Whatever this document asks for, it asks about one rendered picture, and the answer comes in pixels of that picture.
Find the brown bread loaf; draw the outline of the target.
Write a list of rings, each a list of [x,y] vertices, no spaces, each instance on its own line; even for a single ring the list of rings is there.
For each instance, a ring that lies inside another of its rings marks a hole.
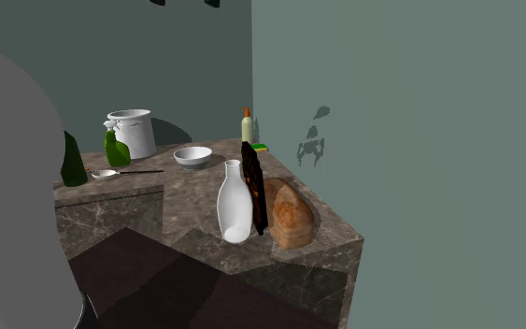
[[[270,233],[283,250],[294,250],[310,244],[315,230],[311,208],[285,180],[263,180]]]

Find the white bowl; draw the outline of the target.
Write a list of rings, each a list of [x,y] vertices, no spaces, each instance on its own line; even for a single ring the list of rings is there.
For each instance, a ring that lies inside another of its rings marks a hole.
[[[184,169],[201,170],[207,167],[212,155],[208,147],[186,147],[176,150],[173,154],[176,162]]]

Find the white vase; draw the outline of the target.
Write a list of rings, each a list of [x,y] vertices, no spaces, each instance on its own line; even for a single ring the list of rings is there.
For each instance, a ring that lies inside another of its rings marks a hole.
[[[241,162],[227,160],[225,179],[217,199],[217,214],[222,238],[232,244],[248,239],[253,205],[249,188],[241,177]]]

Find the white ceramic crock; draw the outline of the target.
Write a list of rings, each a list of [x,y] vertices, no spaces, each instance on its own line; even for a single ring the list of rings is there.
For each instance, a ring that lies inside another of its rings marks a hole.
[[[115,122],[117,140],[128,147],[132,160],[150,157],[157,151],[150,115],[150,110],[142,108],[107,114],[107,119]]]

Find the pale soap dispenser orange pump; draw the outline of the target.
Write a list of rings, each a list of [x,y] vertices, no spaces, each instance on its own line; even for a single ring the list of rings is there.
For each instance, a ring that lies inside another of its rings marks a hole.
[[[244,118],[241,121],[241,136],[242,141],[246,141],[249,144],[254,143],[254,122],[248,107],[244,108]]]

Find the dark green glass bottle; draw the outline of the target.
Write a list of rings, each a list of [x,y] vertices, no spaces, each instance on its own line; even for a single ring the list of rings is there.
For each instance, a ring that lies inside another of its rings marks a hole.
[[[78,143],[67,131],[64,132],[64,161],[61,177],[67,187],[77,187],[88,181],[88,176],[81,159]]]

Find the green spray bottle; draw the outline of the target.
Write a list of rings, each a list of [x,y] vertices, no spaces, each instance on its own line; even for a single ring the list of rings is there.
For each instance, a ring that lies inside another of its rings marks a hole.
[[[131,163],[130,151],[126,144],[116,138],[116,125],[115,121],[104,122],[107,129],[104,142],[107,161],[113,167],[127,166]]]

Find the dark brown patterned board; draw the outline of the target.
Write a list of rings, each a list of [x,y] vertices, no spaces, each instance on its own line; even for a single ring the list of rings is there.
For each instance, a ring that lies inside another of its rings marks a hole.
[[[252,221],[257,233],[262,236],[268,227],[266,200],[263,186],[263,171],[257,157],[257,151],[248,141],[241,144],[243,176],[251,194],[253,215]]]

